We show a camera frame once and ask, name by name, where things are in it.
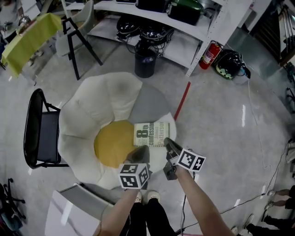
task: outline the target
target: person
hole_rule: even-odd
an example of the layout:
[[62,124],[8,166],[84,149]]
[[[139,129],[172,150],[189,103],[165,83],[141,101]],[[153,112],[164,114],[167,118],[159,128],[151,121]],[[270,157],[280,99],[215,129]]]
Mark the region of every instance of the person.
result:
[[[0,0],[1,34],[5,43],[10,43],[15,38],[18,22],[23,16],[24,10],[20,0]],[[43,51],[36,51],[35,55],[40,57],[43,55]],[[29,66],[32,66],[33,63],[32,59],[28,61]]]
[[270,201],[265,209],[268,210],[270,207],[277,206],[277,207],[285,207],[286,209],[295,209],[295,185],[292,186],[291,189],[283,189],[280,191],[270,190],[267,194],[268,196],[289,196],[290,198],[286,201]]
[[[206,193],[194,181],[191,174],[177,166],[176,176],[186,194],[194,216],[204,236],[233,236],[217,208]],[[160,204],[160,196],[151,191],[147,205],[141,203],[139,190],[128,189],[109,214],[102,219],[96,234],[98,236],[145,236],[146,223],[151,236],[176,236],[167,215]]]
[[[266,216],[264,218],[264,222],[269,225],[274,225],[278,228],[278,230],[271,230],[264,227],[259,227],[254,224],[252,224],[254,220],[254,215],[251,214],[245,225],[244,229],[248,230],[253,236],[261,236],[261,235],[267,235],[267,236],[294,236],[295,235],[295,229],[294,229],[294,220],[291,219],[275,219],[270,216]],[[238,233],[238,228],[234,226],[231,231],[234,233],[234,235],[241,236],[241,234]]]

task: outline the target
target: yellow cloth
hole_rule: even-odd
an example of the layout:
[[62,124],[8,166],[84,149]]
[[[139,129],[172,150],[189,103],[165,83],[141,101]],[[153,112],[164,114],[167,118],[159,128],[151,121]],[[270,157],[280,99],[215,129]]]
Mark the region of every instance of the yellow cloth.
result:
[[133,146],[134,126],[126,120],[115,121],[100,130],[94,141],[94,150],[100,162],[118,168]]
[[62,29],[61,20],[51,13],[37,17],[34,25],[23,36],[17,35],[2,53],[2,63],[7,63],[12,73],[18,76],[31,56]]

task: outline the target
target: shelf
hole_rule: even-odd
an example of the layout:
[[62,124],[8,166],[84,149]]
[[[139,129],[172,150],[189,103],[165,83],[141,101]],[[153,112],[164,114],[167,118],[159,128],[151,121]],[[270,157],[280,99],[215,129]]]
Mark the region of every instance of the shelf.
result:
[[[84,7],[83,3],[72,3],[66,7],[67,10],[81,10]],[[152,19],[154,21],[161,22],[163,24],[167,24],[175,29],[181,30],[201,41],[204,41],[207,37],[210,19],[201,15],[197,25],[190,25],[178,20],[174,20],[170,18],[167,13],[159,13],[138,9],[133,4],[119,4],[114,0],[112,1],[101,1],[96,3],[94,6],[95,10],[105,10],[112,12],[121,12],[132,14],[148,19]]]
[[[119,41],[117,39],[117,22],[118,17],[109,16],[100,21],[88,34]],[[139,36],[132,37],[128,44],[135,46],[139,39]],[[198,45],[197,39],[176,30],[172,40],[165,48],[163,57],[189,68]]]

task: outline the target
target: foot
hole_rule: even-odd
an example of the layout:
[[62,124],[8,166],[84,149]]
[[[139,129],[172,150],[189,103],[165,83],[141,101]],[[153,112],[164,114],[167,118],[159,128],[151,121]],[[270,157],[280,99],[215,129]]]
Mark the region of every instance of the foot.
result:
[[135,199],[135,203],[141,203],[142,202],[142,193],[138,192],[136,199]]
[[44,52],[43,51],[37,51],[37,52],[35,52],[35,55],[36,56],[38,56],[38,57],[40,57],[40,56],[42,56],[44,54]]
[[248,217],[246,223],[244,224],[243,229],[247,228],[247,226],[248,226],[249,224],[252,224],[252,222],[253,222],[253,220],[254,220],[254,217],[255,217],[254,214],[251,214],[251,215]]
[[270,190],[268,191],[267,196],[274,196],[275,194],[276,194],[275,190]]
[[28,66],[32,66],[34,64],[34,61],[32,60],[32,59],[30,59],[29,61],[28,61]]
[[269,208],[273,207],[274,202],[270,201],[266,206],[265,206],[265,210],[268,210]]
[[238,235],[239,234],[239,229],[238,227],[234,226],[231,228],[231,232],[234,234],[234,235]]
[[152,198],[158,199],[158,202],[160,202],[160,194],[156,191],[149,191],[147,194],[147,201],[150,201]]

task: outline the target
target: fire extinguisher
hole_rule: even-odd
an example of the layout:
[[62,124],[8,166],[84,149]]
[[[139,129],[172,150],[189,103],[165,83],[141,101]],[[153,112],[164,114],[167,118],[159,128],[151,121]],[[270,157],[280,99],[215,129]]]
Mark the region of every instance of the fire extinguisher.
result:
[[215,41],[211,43],[208,50],[204,53],[202,59],[200,60],[200,67],[204,70],[208,69],[211,63],[215,60],[218,54],[221,52],[221,45]]

